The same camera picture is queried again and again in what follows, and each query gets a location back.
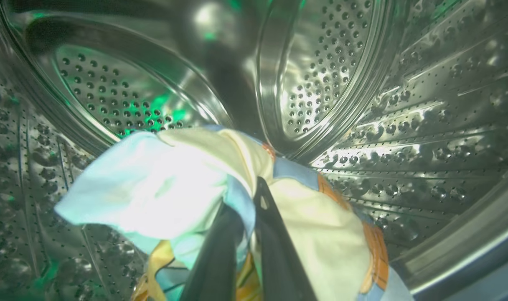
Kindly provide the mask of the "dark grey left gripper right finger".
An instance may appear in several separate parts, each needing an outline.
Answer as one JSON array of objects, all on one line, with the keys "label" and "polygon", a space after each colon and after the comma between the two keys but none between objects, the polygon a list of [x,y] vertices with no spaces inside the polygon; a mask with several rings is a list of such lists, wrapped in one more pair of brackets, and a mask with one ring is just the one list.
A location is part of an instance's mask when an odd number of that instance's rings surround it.
[{"label": "dark grey left gripper right finger", "polygon": [[255,237],[264,301],[317,301],[265,179],[258,177]]}]

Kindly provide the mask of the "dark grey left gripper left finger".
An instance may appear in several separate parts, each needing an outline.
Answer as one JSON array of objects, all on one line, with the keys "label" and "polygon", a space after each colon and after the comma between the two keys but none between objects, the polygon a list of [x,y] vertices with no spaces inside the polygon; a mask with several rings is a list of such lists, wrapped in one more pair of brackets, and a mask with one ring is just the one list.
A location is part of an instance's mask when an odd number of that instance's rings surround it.
[{"label": "dark grey left gripper left finger", "polygon": [[180,301],[235,301],[241,218],[222,204],[182,291]]}]

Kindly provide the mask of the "colourful patterned cloth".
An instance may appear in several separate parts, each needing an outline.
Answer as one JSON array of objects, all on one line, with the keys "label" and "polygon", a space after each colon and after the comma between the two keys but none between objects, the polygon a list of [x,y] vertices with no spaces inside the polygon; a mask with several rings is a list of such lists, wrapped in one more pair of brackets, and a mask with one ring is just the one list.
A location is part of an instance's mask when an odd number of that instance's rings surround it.
[{"label": "colourful patterned cloth", "polygon": [[55,212],[74,225],[114,229],[149,255],[132,296],[179,301],[225,204],[244,230],[231,301],[265,301],[254,196],[263,179],[318,301],[380,298],[388,274],[381,234],[316,171],[220,126],[137,132],[94,160]]}]

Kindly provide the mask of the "stainless steel washing machine drum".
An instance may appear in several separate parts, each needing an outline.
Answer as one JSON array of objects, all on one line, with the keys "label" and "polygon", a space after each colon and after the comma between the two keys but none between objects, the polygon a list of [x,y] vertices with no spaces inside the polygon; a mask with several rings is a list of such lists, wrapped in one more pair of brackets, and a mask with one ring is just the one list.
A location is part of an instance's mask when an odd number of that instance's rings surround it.
[{"label": "stainless steel washing machine drum", "polygon": [[0,301],[128,301],[143,252],[53,207],[201,125],[322,173],[414,295],[508,239],[508,0],[0,0]]}]

